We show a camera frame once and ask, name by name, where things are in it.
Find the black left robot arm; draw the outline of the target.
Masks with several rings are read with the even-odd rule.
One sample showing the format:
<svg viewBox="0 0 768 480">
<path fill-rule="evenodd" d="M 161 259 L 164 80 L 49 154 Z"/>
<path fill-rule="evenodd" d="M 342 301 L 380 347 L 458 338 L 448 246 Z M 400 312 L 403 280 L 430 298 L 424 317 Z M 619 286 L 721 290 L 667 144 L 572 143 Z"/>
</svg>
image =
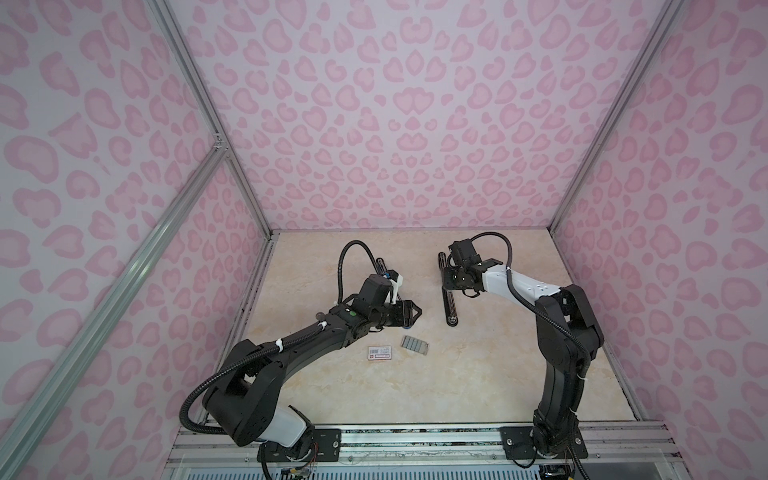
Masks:
<svg viewBox="0 0 768 480">
<path fill-rule="evenodd" d="M 239 447 L 271 442 L 295 457 L 307 454 L 315 443 L 315 426 L 299 410 L 283 407 L 283 385 L 294 374 L 321 357 L 341 350 L 373 331 L 410 328 L 422 315 L 411 300 L 366 306 L 359 299 L 340 304 L 287 337 L 256 345 L 243 340 L 235 345 L 223 367 L 203 381 L 189 399 L 202 398 L 215 426 L 185 428 L 196 433 L 226 435 Z"/>
</svg>

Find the red white staple box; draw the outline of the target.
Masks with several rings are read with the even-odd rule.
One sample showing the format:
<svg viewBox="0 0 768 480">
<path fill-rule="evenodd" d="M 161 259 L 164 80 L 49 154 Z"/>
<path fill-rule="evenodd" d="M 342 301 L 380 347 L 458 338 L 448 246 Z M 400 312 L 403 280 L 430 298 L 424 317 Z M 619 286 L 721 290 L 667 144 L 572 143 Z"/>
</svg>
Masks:
<svg viewBox="0 0 768 480">
<path fill-rule="evenodd" d="M 393 358 L 392 347 L 387 346 L 370 346 L 367 351 L 367 359 L 369 361 L 388 361 Z"/>
</svg>

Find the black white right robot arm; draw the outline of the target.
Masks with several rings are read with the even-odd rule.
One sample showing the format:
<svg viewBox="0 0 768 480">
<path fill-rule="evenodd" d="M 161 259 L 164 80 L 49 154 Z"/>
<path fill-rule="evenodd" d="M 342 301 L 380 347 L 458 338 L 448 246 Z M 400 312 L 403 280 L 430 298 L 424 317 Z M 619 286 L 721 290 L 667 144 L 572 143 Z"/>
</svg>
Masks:
<svg viewBox="0 0 768 480">
<path fill-rule="evenodd" d="M 583 289 L 535 280 L 494 259 L 466 268 L 443 266 L 440 271 L 446 291 L 495 294 L 534 314 L 546 370 L 542 398 L 533 414 L 532 446 L 544 458 L 564 453 L 575 443 L 587 373 L 604 343 Z"/>
</svg>

